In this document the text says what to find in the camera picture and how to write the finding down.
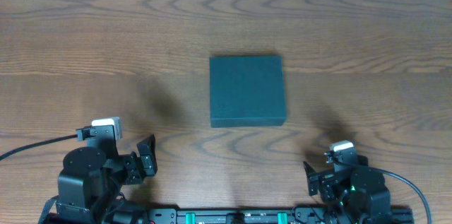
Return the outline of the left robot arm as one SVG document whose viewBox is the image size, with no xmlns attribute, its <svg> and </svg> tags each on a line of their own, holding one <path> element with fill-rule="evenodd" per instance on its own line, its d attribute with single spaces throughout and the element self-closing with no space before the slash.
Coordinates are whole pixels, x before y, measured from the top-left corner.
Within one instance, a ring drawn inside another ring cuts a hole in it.
<svg viewBox="0 0 452 224">
<path fill-rule="evenodd" d="M 124 185 L 142 184 L 157 173 L 155 137 L 120 155 L 113 136 L 92 137 L 69 152 L 58 177 L 58 195 L 42 209 L 39 223 L 150 223 L 145 206 L 125 199 Z"/>
</svg>

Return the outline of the black gift box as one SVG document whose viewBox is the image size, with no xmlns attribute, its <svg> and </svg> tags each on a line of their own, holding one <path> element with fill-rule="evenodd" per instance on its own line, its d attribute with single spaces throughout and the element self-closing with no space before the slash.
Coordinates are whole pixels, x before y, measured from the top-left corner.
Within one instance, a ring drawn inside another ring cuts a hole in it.
<svg viewBox="0 0 452 224">
<path fill-rule="evenodd" d="M 285 123 L 285 78 L 280 56 L 211 57 L 209 69 L 213 128 Z"/>
</svg>

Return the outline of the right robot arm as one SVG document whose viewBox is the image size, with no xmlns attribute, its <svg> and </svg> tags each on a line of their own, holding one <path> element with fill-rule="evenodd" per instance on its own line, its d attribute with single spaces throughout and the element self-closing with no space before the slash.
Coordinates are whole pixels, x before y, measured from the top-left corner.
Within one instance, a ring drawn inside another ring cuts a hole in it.
<svg viewBox="0 0 452 224">
<path fill-rule="evenodd" d="M 324 153 L 330 170 L 317 172 L 306 161 L 308 192 L 326 204 L 325 223 L 391 223 L 391 195 L 383 175 L 368 166 L 355 147 L 332 146 Z"/>
</svg>

